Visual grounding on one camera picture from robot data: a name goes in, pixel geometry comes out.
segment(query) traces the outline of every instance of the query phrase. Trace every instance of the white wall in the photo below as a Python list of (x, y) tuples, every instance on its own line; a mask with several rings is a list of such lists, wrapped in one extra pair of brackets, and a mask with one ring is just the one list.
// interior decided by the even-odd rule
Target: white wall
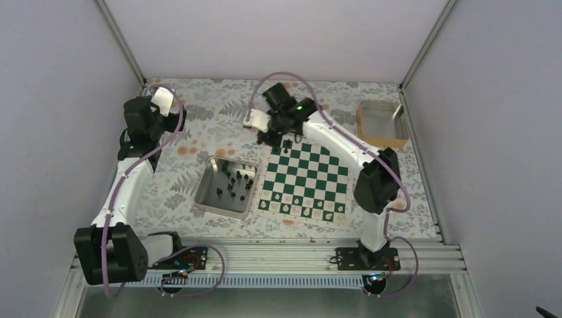
[(144, 75), (400, 83), (446, 0), (106, 0)]
[(140, 85), (93, 1), (3, 1), (0, 21), (0, 315), (49, 317)]
[(485, 317), (562, 317), (562, 2), (459, 1), (408, 106)]

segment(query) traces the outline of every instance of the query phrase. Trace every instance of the gray leaf pattern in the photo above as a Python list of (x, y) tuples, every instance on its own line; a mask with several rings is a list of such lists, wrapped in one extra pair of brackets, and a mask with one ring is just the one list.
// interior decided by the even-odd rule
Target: gray leaf pattern
[[(255, 132), (242, 128), (250, 94), (258, 81), (247, 79), (151, 79), (176, 89), (185, 99), (188, 120), (186, 129), (162, 150), (156, 173), (139, 205), (135, 227), (144, 235), (157, 231), (178, 231), (189, 237), (244, 238), (352, 238), (362, 231), (363, 212), (352, 200), (349, 230), (322, 228), (306, 223), (293, 223), (258, 216), (250, 212), (244, 220), (206, 213), (194, 205), (205, 164), (212, 156), (224, 156), (241, 162), (262, 164), (270, 148), (255, 142)], [(266, 81), (262, 90), (278, 81)], [(289, 93), (309, 96), (306, 87), (285, 82)], [(358, 83), (314, 81), (310, 83), (319, 102), (327, 105), (330, 115), (346, 129), (356, 129), (355, 111), (363, 99), (399, 102), (398, 87), (389, 83)], [(266, 110), (267, 104), (256, 98), (256, 108)], [(390, 216), (390, 235), (420, 239), (435, 238), (433, 219), (418, 170), (416, 155), (410, 142), (396, 149), (402, 181), (412, 198), (408, 213)], [(405, 204), (404, 196), (392, 202)]]

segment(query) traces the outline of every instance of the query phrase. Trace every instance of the green and white chessboard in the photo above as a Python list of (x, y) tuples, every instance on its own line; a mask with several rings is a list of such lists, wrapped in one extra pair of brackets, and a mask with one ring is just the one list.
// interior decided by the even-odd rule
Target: green and white chessboard
[(266, 152), (253, 201), (255, 213), (320, 227), (349, 228), (349, 169), (338, 157), (304, 140)]

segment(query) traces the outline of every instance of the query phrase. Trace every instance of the floral tablecloth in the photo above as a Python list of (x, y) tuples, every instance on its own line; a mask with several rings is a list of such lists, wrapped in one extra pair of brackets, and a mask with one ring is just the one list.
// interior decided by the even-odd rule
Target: floral tablecloth
[[(261, 91), (277, 81), (266, 82)], [(288, 91), (303, 98), (304, 85), (283, 81)], [(178, 231), (183, 237), (246, 238), (358, 238), (362, 215), (352, 202), (351, 226), (342, 231), (305, 223), (261, 217), (250, 212), (244, 220), (200, 211), (193, 205), (205, 164), (212, 156), (260, 164), (264, 145), (257, 145), (255, 132), (242, 129), (248, 100), (257, 81), (244, 79), (150, 79), (148, 83), (165, 83), (176, 89), (187, 109), (186, 127), (162, 150), (156, 173), (142, 197), (135, 228), (139, 235), (156, 231)], [(390, 83), (311, 82), (322, 107), (341, 125), (357, 134), (355, 111), (363, 99), (399, 101), (398, 88)], [(261, 98), (256, 107), (267, 109)], [(405, 237), (430, 239), (437, 235), (418, 170), (414, 149), (408, 142), (396, 150), (402, 181), (412, 198), (412, 208), (405, 214), (394, 213), (389, 233)], [(403, 207), (403, 195), (395, 201)]]

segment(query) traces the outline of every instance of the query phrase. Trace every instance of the black mounting plate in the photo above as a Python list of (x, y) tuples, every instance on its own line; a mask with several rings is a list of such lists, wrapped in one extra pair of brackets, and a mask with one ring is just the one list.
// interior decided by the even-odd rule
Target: black mounting plate
[(400, 259), (394, 260), (398, 256), (398, 250), (395, 248), (388, 248), (381, 258), (373, 267), (368, 267), (359, 257), (359, 248), (357, 247), (338, 247), (335, 249), (336, 256), (334, 259), (337, 261), (337, 270), (373, 270), (373, 271), (388, 271), (388, 264), (384, 259), (390, 261), (392, 270), (400, 270)]
[(185, 252), (177, 255), (174, 258), (169, 260), (165, 260), (163, 262), (159, 262), (158, 265), (153, 265), (150, 267), (151, 270), (182, 270), (184, 268), (188, 268), (190, 266), (195, 266), (196, 258), (191, 257), (190, 255), (197, 255), (197, 257), (201, 260), (199, 262), (199, 266), (196, 270), (205, 270), (207, 265), (207, 254), (208, 250), (206, 247), (193, 247)]

